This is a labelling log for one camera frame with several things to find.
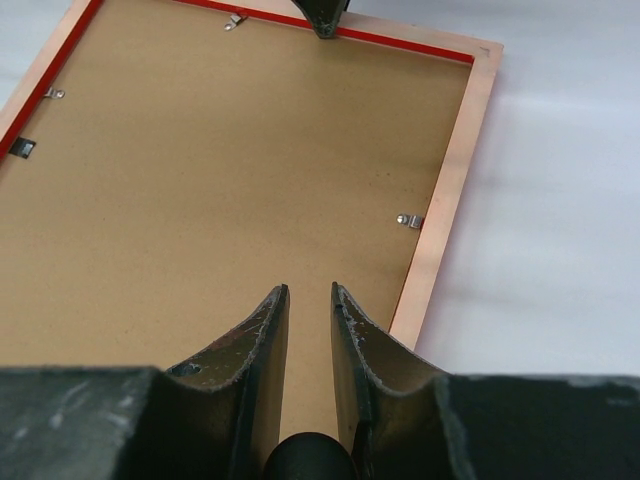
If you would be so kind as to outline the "red picture frame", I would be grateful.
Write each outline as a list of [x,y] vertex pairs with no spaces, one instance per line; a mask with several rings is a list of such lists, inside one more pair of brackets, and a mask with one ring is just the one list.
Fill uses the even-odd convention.
[[2,364],[167,367],[285,284],[281,434],[336,435],[331,286],[415,347],[502,53],[355,13],[321,40],[287,1],[72,2],[1,113],[37,143],[1,155]]

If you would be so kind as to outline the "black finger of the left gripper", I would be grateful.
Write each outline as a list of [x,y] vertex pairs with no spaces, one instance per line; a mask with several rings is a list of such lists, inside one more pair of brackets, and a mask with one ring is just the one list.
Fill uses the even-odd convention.
[[323,40],[332,39],[347,11],[349,0],[293,0],[292,3],[309,21],[312,30]]

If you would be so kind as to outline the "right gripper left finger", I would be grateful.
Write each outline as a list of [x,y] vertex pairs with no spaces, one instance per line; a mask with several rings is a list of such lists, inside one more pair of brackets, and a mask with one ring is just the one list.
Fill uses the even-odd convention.
[[276,447],[284,392],[289,289],[271,290],[240,324],[167,370],[179,385],[181,440],[203,479],[256,479]]

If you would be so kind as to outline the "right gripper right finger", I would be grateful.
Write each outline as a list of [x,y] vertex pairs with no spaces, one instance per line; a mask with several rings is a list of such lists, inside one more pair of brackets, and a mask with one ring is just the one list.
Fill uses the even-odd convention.
[[362,479],[446,479],[448,453],[432,380],[442,371],[331,288],[331,348],[339,442]]

